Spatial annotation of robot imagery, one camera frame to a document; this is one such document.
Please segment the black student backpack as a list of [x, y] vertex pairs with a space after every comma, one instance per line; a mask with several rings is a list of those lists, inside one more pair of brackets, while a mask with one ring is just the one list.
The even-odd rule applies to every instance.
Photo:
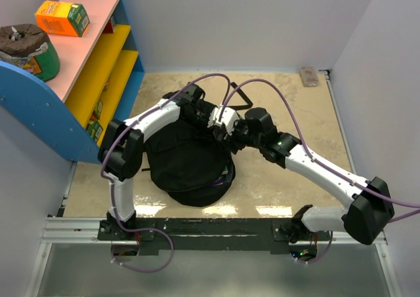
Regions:
[[[217, 140], [214, 127], [200, 129], [178, 120], [152, 135], [144, 147], [153, 183], [182, 205], [212, 205], [236, 178], [232, 154]], [[231, 182], [212, 186], [223, 175]]]

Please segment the purple colourful book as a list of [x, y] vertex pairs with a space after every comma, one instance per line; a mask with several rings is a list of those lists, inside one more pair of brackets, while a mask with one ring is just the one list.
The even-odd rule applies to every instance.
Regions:
[[231, 182], [231, 180], [232, 180], [231, 177], [227, 175], [223, 175], [223, 176], [220, 176], [215, 182], [213, 182], [212, 186], [223, 185], [223, 184]]

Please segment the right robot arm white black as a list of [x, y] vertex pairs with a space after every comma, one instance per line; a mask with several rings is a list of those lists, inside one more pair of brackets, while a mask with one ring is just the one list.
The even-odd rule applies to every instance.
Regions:
[[308, 239], [318, 231], [347, 232], [354, 240], [370, 245], [394, 216], [387, 183], [353, 174], [304, 147], [294, 135], [278, 131], [270, 114], [253, 108], [240, 117], [227, 108], [216, 120], [235, 150], [252, 147], [269, 162], [300, 174], [340, 202], [339, 207], [304, 206], [293, 217], [296, 238]]

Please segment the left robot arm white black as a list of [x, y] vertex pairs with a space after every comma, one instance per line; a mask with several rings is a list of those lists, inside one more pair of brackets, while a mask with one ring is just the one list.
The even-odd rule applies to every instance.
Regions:
[[136, 228], [133, 177], [140, 170], [144, 143], [156, 132], [178, 120], [206, 129], [218, 106], [204, 100], [196, 84], [164, 95], [154, 106], [124, 121], [112, 120], [98, 152], [100, 175], [109, 183], [110, 208], [106, 221], [120, 239], [130, 239]]

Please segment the beige pink eraser box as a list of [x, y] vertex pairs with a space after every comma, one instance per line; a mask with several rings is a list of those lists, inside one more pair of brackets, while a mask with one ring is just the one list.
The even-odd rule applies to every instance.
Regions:
[[299, 68], [299, 75], [304, 87], [317, 87], [318, 72], [313, 66], [302, 66]]

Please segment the green box on shelf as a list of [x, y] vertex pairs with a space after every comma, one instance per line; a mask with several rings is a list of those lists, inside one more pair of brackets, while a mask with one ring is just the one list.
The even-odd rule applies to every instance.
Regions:
[[86, 131], [95, 142], [98, 142], [103, 128], [97, 119], [90, 119], [87, 124]]
[[102, 102], [98, 100], [98, 102], [94, 106], [92, 117], [99, 120], [101, 113], [102, 113]]

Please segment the blue shelf unit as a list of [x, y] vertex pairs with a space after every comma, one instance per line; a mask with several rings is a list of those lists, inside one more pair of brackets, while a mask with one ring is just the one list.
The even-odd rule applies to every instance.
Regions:
[[[1, 24], [33, 22], [45, 1], [54, 0], [1, 0]], [[43, 143], [65, 160], [94, 163], [106, 125], [129, 115], [144, 70], [127, 0], [56, 1], [82, 4], [90, 25], [82, 37], [51, 35], [60, 71], [49, 81], [1, 63], [1, 116], [27, 130], [26, 149], [35, 151]], [[103, 131], [95, 142], [86, 127], [98, 100]]]

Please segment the orange green crayon box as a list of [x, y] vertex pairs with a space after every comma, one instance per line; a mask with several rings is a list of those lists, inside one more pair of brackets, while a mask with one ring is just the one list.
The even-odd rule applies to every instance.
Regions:
[[35, 19], [48, 34], [72, 37], [82, 37], [90, 25], [82, 4], [62, 1], [45, 1], [36, 11]]

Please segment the brown green toy stump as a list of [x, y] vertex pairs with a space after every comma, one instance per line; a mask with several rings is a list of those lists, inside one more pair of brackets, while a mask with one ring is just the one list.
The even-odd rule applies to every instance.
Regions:
[[60, 71], [58, 53], [49, 36], [34, 24], [1, 28], [1, 61], [48, 81]]

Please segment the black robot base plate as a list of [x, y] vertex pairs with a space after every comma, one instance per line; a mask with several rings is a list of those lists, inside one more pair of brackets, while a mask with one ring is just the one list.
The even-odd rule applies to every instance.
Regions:
[[166, 233], [175, 250], [202, 251], [266, 251], [271, 254], [289, 254], [293, 243], [297, 248], [317, 253], [315, 241], [327, 241], [329, 234], [321, 231], [313, 235], [307, 231], [292, 231], [290, 218], [137, 218], [136, 228], [144, 228], [138, 236], [121, 233], [106, 220], [101, 220], [98, 240], [109, 241], [122, 250], [136, 250], [141, 256], [156, 256], [169, 250], [167, 239], [157, 230]]

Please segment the aluminium rail frame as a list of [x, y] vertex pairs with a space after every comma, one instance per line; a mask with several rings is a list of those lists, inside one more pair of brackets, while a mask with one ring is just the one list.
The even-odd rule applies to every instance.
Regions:
[[[175, 250], [238, 250], [289, 252], [289, 246], [309, 241], [305, 250], [290, 253], [305, 266], [324, 257], [318, 242], [333, 240], [344, 232], [370, 245], [394, 221], [394, 200], [387, 183], [368, 180], [324, 159], [310, 149], [303, 135], [279, 131], [264, 108], [249, 106], [244, 115], [230, 106], [241, 85], [229, 84], [220, 105], [205, 101], [197, 81], [170, 92], [136, 117], [114, 119], [106, 129], [98, 153], [101, 177], [110, 185], [111, 206], [97, 223], [97, 241], [112, 245], [138, 243], [150, 253], [167, 243]], [[179, 123], [188, 126], [191, 140], [214, 158], [192, 174], [197, 153], [176, 144], [177, 156], [167, 149], [157, 163], [148, 162], [154, 182], [183, 205], [204, 207], [217, 201], [232, 185], [236, 168], [232, 160], [243, 148], [257, 149], [270, 163], [290, 170], [323, 188], [340, 202], [339, 207], [303, 206], [292, 218], [139, 218], [133, 203], [133, 177], [140, 170], [144, 152], [160, 138], [174, 138]]]

